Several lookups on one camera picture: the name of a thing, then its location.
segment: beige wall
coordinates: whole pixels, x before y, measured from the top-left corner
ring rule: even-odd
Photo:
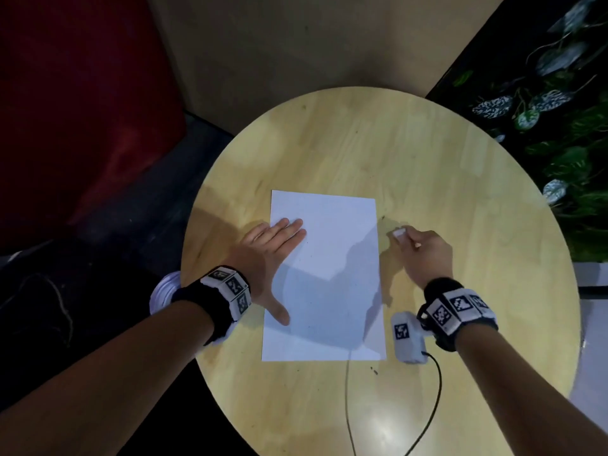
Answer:
[[[425,96],[502,0],[149,0],[188,110],[237,133],[317,89]]]

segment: hand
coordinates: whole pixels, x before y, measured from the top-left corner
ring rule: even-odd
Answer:
[[[411,225],[403,228],[405,233],[396,237],[395,230],[389,237],[398,247],[403,268],[412,281],[424,289],[436,278],[453,278],[452,247],[432,230],[420,231]]]
[[[251,299],[268,310],[282,325],[289,324],[287,309],[272,295],[272,279],[278,267],[306,236],[302,220],[291,225],[283,218],[270,227],[262,222],[249,230],[241,242],[232,247],[223,265],[242,273],[249,282]]]

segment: table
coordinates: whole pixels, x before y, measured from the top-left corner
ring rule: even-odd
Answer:
[[[437,394],[435,365],[395,359],[390,316],[416,310],[422,291],[387,252],[408,222],[454,250],[454,274],[498,316],[501,333],[561,393],[572,388],[580,312],[572,263],[550,208],[513,158],[482,130],[398,91],[347,87],[285,102],[243,130],[215,162],[186,230],[182,283],[216,265],[268,220],[270,191],[376,199],[387,360],[263,362],[263,310],[252,306],[229,339],[197,361],[213,396],[261,456],[406,452]],[[510,454],[459,356],[427,339],[443,372],[435,419],[415,454]]]

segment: white sheet of paper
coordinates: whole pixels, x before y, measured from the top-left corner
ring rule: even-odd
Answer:
[[[266,311],[262,361],[385,359],[376,200],[273,190],[270,223],[281,218],[307,237],[272,283],[291,323]]]

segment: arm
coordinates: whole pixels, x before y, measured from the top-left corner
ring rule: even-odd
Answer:
[[[452,247],[433,231],[393,237],[409,277],[425,289],[452,278]],[[455,346],[516,456],[608,454],[608,435],[546,382],[488,325],[470,323]]]
[[[253,302],[284,325],[289,314],[272,296],[272,279],[304,239],[301,226],[260,224],[224,260],[245,275]],[[200,306],[174,302],[2,412],[0,448],[17,456],[116,454],[214,329]]]
[[[605,455],[608,436],[546,382],[498,331],[464,326],[456,349],[521,455]]]

